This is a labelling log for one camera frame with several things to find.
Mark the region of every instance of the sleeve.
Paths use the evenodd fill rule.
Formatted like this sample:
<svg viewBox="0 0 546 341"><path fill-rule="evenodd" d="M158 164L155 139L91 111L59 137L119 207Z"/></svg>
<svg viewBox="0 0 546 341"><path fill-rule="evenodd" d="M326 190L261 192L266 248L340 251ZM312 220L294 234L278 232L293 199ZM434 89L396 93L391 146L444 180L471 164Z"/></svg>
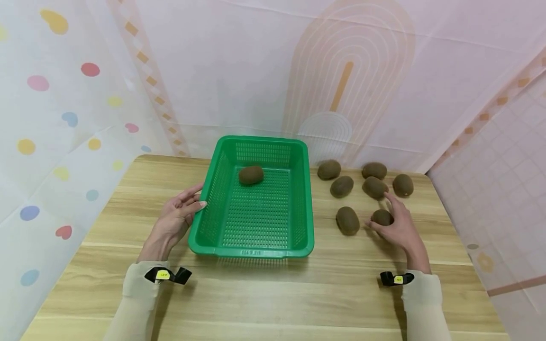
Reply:
<svg viewBox="0 0 546 341"><path fill-rule="evenodd" d="M129 266L120 306L103 341L150 340L161 284L152 283L144 275L158 266L169 268L169 262L144 261Z"/></svg>
<svg viewBox="0 0 546 341"><path fill-rule="evenodd" d="M415 276L404 285L408 341L451 341L442 310L442 288L437 275L408 270Z"/></svg>

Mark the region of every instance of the basket handle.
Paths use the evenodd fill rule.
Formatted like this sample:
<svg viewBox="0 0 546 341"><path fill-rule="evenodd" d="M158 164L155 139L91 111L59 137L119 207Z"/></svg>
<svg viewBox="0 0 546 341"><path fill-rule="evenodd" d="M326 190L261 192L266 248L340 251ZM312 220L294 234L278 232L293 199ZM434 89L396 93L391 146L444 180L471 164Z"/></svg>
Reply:
<svg viewBox="0 0 546 341"><path fill-rule="evenodd" d="M286 251L260 250L260 249L216 249L215 254L220 257L241 258L286 258Z"/></svg>

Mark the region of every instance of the wrist strap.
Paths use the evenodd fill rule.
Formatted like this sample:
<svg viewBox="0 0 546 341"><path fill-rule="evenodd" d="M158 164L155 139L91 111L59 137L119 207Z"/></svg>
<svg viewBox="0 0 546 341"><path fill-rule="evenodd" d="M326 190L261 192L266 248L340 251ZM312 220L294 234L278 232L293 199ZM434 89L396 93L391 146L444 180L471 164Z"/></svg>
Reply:
<svg viewBox="0 0 546 341"><path fill-rule="evenodd" d="M144 278L146 278L152 283L155 283L155 282L161 283L164 280L168 280L174 283L184 285L188 281L191 275L192 275L192 272L183 267L180 267L178 271L176 272L176 274L174 274L174 272L167 269L166 267L157 266L152 268L150 271L148 271L144 275Z"/></svg>
<svg viewBox="0 0 546 341"><path fill-rule="evenodd" d="M383 286L404 285L410 283L415 278L413 273L397 274L394 276L390 271L382 272L380 276Z"/></svg>

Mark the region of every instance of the forearm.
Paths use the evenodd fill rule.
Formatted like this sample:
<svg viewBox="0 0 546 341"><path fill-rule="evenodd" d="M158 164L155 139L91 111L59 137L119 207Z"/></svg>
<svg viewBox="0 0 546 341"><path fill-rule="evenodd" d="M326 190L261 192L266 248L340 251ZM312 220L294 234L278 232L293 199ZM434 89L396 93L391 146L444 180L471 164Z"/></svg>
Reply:
<svg viewBox="0 0 546 341"><path fill-rule="evenodd" d="M426 252L423 241L412 244L409 249L405 249L407 259L407 269L421 271L424 274L431 274L429 255Z"/></svg>
<svg viewBox="0 0 546 341"><path fill-rule="evenodd" d="M160 283L144 277L154 267L169 267L166 261L173 242L171 238L151 234L144 243L136 264L127 270L123 296L104 341L149 341L156 316Z"/></svg>
<svg viewBox="0 0 546 341"><path fill-rule="evenodd" d="M415 267L422 267L417 262ZM450 341L451 336L442 310L442 288L436 275L410 270L414 280L403 289L402 300L407 316L408 341Z"/></svg>
<svg viewBox="0 0 546 341"><path fill-rule="evenodd" d="M169 267L166 261L132 264L123 282L123 296L104 341L149 341L156 315L160 284L144 275L154 267Z"/></svg>

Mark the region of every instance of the brown kiwi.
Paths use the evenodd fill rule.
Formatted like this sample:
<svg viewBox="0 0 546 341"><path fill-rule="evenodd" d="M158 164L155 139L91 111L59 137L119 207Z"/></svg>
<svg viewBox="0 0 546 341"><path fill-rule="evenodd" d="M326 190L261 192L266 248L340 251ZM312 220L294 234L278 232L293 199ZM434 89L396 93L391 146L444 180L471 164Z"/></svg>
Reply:
<svg viewBox="0 0 546 341"><path fill-rule="evenodd" d="M389 191L389 187L375 176L369 176L364 180L362 190L375 200L380 200L383 199L384 193Z"/></svg>
<svg viewBox="0 0 546 341"><path fill-rule="evenodd" d="M399 174L394 178L393 190L397 196L405 198L413 193L413 181L406 174Z"/></svg>
<svg viewBox="0 0 546 341"><path fill-rule="evenodd" d="M389 211L381 208L372 214L372 221L379 225L389 226L394 223L394 217Z"/></svg>
<svg viewBox="0 0 546 341"><path fill-rule="evenodd" d="M375 176L379 180L385 179L387 176L387 167L380 162L370 162L362 168L362 176L367 179L370 176Z"/></svg>
<svg viewBox="0 0 546 341"><path fill-rule="evenodd" d="M350 176L342 176L336 179L330 186L330 194L334 198L347 196L353 190L354 181Z"/></svg>
<svg viewBox="0 0 546 341"><path fill-rule="evenodd" d="M341 207L336 214L337 227L346 236L354 236L360 230L357 213L350 207Z"/></svg>
<svg viewBox="0 0 546 341"><path fill-rule="evenodd" d="M337 178L341 173L341 165L336 160L324 161L319 167L317 175L322 180Z"/></svg>
<svg viewBox="0 0 546 341"><path fill-rule="evenodd" d="M239 182L243 185L253 185L264 179L264 170L260 166L245 167L239 171Z"/></svg>

